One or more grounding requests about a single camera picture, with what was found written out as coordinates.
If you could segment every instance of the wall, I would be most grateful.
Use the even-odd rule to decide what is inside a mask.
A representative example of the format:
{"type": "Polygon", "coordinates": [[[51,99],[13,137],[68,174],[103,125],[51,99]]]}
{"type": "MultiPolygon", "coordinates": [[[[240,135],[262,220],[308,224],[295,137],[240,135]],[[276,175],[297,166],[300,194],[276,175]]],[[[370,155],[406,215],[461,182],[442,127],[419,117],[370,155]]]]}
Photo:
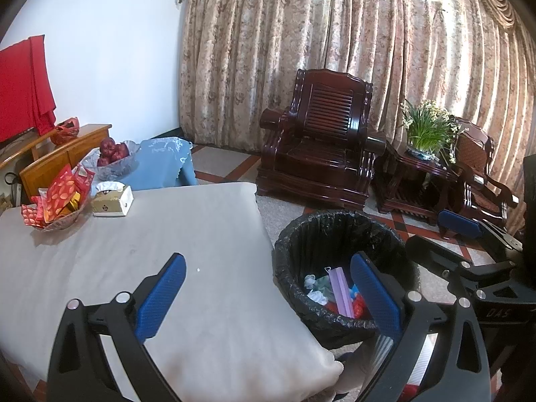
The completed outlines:
{"type": "Polygon", "coordinates": [[[175,0],[28,0],[0,49],[45,34],[57,121],[140,141],[179,126],[180,18],[175,0]]]}

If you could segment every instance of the wooden cabinet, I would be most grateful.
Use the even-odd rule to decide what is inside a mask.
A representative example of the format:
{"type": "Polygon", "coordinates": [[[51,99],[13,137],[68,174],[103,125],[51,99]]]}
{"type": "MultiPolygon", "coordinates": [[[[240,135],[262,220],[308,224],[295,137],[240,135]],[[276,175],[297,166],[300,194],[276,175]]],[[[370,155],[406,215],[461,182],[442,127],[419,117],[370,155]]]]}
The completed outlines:
{"type": "Polygon", "coordinates": [[[84,156],[108,137],[111,125],[88,124],[80,127],[78,137],[38,158],[20,172],[28,197],[38,196],[39,188],[47,188],[58,172],[70,164],[74,168],[84,156]]]}

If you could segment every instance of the wooden armchair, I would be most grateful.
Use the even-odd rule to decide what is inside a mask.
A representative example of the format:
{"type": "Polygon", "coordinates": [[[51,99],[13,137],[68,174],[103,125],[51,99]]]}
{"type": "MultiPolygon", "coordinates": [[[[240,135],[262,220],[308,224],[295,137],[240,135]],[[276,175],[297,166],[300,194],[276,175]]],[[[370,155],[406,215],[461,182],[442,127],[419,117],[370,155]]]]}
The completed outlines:
{"type": "Polygon", "coordinates": [[[451,188],[450,205],[461,216],[485,219],[503,228],[508,207],[517,207],[519,199],[507,186],[489,176],[494,151],[493,139],[475,124],[461,118],[457,121],[466,131],[456,142],[455,169],[459,179],[451,188]],[[495,194],[488,183],[500,192],[495,194]]]}
{"type": "Polygon", "coordinates": [[[328,69],[299,69],[290,107],[266,109],[259,194],[272,190],[363,209],[383,135],[367,128],[372,84],[328,69]]]}

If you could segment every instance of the small blue table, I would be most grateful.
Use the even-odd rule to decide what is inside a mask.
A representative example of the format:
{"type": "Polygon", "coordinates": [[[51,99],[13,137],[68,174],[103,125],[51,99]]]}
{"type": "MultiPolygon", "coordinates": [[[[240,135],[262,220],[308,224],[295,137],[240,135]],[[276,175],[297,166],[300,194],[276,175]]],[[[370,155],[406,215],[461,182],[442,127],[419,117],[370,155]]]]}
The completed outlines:
{"type": "MultiPolygon", "coordinates": [[[[192,143],[179,138],[148,139],[136,153],[138,166],[129,174],[117,178],[132,190],[161,189],[197,185],[192,163],[192,143]]],[[[96,177],[91,194],[96,194],[96,177]]]]}

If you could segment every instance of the blue textured pad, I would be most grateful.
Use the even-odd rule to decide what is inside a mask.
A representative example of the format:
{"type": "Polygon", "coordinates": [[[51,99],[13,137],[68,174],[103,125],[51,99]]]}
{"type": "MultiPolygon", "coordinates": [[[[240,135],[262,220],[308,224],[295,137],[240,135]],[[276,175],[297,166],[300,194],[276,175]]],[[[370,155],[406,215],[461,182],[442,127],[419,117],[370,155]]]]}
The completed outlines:
{"type": "Polygon", "coordinates": [[[177,255],[138,311],[136,337],[143,344],[154,337],[186,278],[186,261],[177,255]]]}
{"type": "Polygon", "coordinates": [[[438,224],[463,236],[471,237],[471,239],[477,239],[482,236],[482,231],[477,222],[448,210],[439,212],[438,224]]]}
{"type": "Polygon", "coordinates": [[[350,274],[380,333],[395,341],[398,340],[402,334],[400,310],[382,282],[359,253],[352,257],[350,274]]]}

